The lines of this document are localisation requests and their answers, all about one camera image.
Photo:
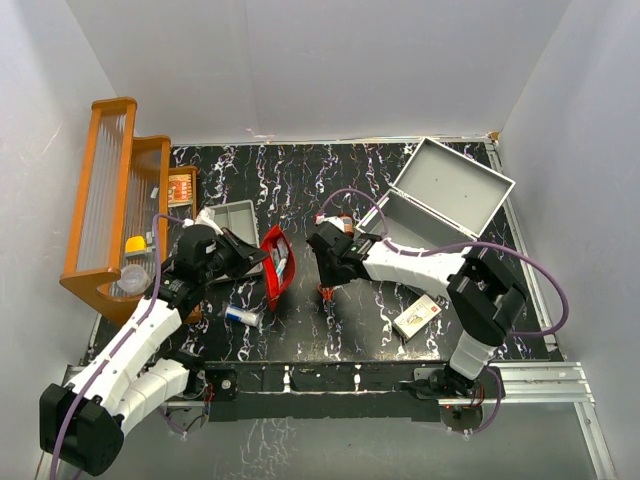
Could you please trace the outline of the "red first aid pouch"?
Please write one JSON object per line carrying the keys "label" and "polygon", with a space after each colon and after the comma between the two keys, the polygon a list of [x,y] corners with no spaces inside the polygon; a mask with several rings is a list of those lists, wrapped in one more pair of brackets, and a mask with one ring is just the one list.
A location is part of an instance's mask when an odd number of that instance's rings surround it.
{"label": "red first aid pouch", "polygon": [[274,312],[281,295],[294,279],[296,262],[291,244],[278,225],[274,225],[267,232],[260,248],[267,254],[263,262],[266,275],[266,298],[269,309]]}

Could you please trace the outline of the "bandage packets stack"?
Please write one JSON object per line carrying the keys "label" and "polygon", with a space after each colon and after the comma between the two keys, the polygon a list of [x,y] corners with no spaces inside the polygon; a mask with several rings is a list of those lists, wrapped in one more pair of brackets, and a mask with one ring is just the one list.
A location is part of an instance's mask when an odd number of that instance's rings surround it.
{"label": "bandage packets stack", "polygon": [[278,237],[272,244],[271,258],[274,264],[278,284],[282,285],[284,283],[284,270],[289,258],[289,248],[283,237]]}

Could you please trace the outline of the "brown orange cap bottle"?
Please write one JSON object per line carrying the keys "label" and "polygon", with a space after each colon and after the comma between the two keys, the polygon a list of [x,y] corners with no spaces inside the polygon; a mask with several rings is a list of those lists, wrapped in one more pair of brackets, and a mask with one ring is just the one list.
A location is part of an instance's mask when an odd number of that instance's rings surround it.
{"label": "brown orange cap bottle", "polygon": [[354,223],[353,217],[347,214],[340,214],[337,216],[342,230],[350,237],[354,236]]}

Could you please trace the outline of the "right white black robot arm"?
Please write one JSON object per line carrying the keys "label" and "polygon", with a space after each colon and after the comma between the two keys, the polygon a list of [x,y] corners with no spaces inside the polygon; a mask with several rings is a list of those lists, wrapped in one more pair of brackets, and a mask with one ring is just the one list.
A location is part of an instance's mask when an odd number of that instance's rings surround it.
{"label": "right white black robot arm", "polygon": [[526,288],[492,248],[479,242],[454,245],[446,253],[410,250],[376,234],[353,238],[325,220],[307,244],[323,288],[363,279],[403,284],[448,300],[462,333],[446,366],[429,380],[429,389],[438,394],[473,394],[526,306]]}

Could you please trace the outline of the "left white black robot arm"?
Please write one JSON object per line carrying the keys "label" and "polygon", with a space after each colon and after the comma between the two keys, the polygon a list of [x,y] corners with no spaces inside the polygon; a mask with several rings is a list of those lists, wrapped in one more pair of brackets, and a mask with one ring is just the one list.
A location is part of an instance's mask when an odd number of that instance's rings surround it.
{"label": "left white black robot arm", "polygon": [[243,277],[267,253],[226,228],[185,227],[174,255],[156,263],[151,290],[107,346],[65,385],[51,384],[39,400],[40,447],[51,454],[50,478],[60,462],[103,474],[125,438],[171,397],[200,396],[207,376],[171,359],[147,364],[203,300],[209,283]]}

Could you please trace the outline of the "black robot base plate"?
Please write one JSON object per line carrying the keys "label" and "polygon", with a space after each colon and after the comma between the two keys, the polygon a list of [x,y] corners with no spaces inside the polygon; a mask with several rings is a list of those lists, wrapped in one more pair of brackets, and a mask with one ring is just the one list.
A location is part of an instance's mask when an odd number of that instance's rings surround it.
{"label": "black robot base plate", "polygon": [[505,392],[487,367],[465,380],[443,361],[208,362],[200,397],[212,422],[254,419],[408,418],[437,422]]}

